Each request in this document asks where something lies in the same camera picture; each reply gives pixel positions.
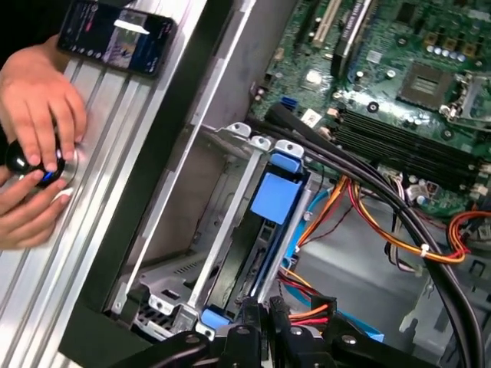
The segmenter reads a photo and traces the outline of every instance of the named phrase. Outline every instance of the zip tie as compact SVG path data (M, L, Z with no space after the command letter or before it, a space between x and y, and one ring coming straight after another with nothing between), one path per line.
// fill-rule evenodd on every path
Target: zip tie
M422 244L420 257L425 258L427 256L429 250L430 250L430 246L428 244Z

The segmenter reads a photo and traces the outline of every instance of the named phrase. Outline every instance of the capacitor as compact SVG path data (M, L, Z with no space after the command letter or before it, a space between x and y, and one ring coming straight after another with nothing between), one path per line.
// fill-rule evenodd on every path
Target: capacitor
M357 71L355 75L355 79L359 81L361 78L363 78L364 75L365 73L363 71Z
M314 22L314 32L316 32L319 29L319 25L321 25L322 18L316 18Z
M424 195L419 195L416 197L416 203L418 205L425 205L427 203L427 198Z
M396 76L396 72L393 71L392 69L388 70L387 73L385 74L385 76L387 77L387 79L392 79Z

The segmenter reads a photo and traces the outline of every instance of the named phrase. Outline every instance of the finger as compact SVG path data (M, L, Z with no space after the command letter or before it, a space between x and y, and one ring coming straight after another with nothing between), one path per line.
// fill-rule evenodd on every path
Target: finger
M15 96L6 95L3 105L27 161L33 166L39 165L41 152L27 104Z
M12 175L10 171L8 171L7 166L0 166L0 186L3 186L11 176Z
M41 170L36 170L0 194L0 216L12 210L16 205L22 202L25 196L36 187L36 184L38 184L39 180L42 178L43 172Z
M54 197L66 186L64 180L52 183L24 205L17 207L0 219L0 226L7 231L19 228L40 216L53 202Z
M87 129L87 113L85 112L85 103L73 86L71 86L71 90L65 94L65 98L67 99L74 116L75 142L80 142L82 141L85 130Z
M20 249L33 248L33 247L37 247L37 246L47 242L48 239L50 238L51 234L53 233L54 227L55 227L55 224L52 224L49 228L46 228L45 230L43 230L39 234L33 236L32 238L20 241L17 244L16 248L20 248Z
M64 159L73 159L75 151L74 116L65 99L49 102L49 107L56 119L58 137L60 138L61 153Z
M28 101L29 113L34 124L38 145L41 149L41 159L44 168L54 172L56 166L56 146L54 141L54 127L48 103L45 100L34 98Z
M8 234L8 238L15 243L19 243L50 228L66 207L69 199L70 197L68 195L60 196L60 198L54 200L38 217Z

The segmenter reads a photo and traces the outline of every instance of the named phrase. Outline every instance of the phone screen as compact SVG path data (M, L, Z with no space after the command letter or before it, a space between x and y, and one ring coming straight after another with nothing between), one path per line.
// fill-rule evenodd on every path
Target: phone screen
M154 77L162 66L176 22L92 0L75 0L59 34L58 49L101 64Z

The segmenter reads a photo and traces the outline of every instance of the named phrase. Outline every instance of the wire bundle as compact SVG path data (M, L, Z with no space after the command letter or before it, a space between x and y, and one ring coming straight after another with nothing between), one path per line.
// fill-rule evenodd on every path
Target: wire bundle
M458 248L455 248L455 252L451 255L442 255L429 250L429 247L425 244L420 247L409 245L405 241L401 241L396 238L394 235L383 230L379 224L375 221L375 219L370 215L367 208L360 200L360 185L356 182L351 182L348 188L348 194L350 196L351 203L354 208L360 214L360 216L372 227L373 230L376 231L382 238L390 242L392 245L396 245L408 251L414 255L419 255L422 258L430 259L431 261L446 263L446 264L457 264L461 263L465 259L465 254L461 253Z
M440 246L420 218L394 191L387 179L373 166L356 159L336 147L333 143L325 140L281 105L273 106L269 112L272 113L268 113L267 118L281 127L255 118L249 118L247 122L272 138L287 139L303 146L306 156L330 167L341 175L349 177L353 182L362 182L397 212L415 244L420 245L421 249L418 254L421 254L422 251L426 253L430 251L435 255L442 253ZM298 132L300 136L291 130L283 128L284 126ZM392 244L399 242L394 237L390 240ZM435 262L429 257L424 257L423 260L434 284L437 286L443 305L447 309L450 323L460 348L463 366L467 368L484 368L485 353L480 324L470 302L459 286L455 274L448 264Z
M464 244L464 238L467 238L471 232L475 230L473 220L491 217L489 211L467 211L461 212L455 215L450 221L447 227L447 239L448 243L456 249L456 252L451 255L452 258L465 258L465 254L469 253L469 249ZM464 224L469 222L468 226L464 228Z
M310 310L309 312L292 314L288 316L290 322L292 322L292 326L311 326L311 325L319 325L326 324L329 322L327 317L327 305L322 305L319 308L315 308L314 310Z
M325 222L331 213L339 206L341 203L342 194L345 192L348 186L348 178L342 176L338 184L335 186L332 194L329 196L327 202L324 205L320 215L305 229L302 236L298 240L297 246L301 248L303 245L308 243L308 238L318 229L319 225Z

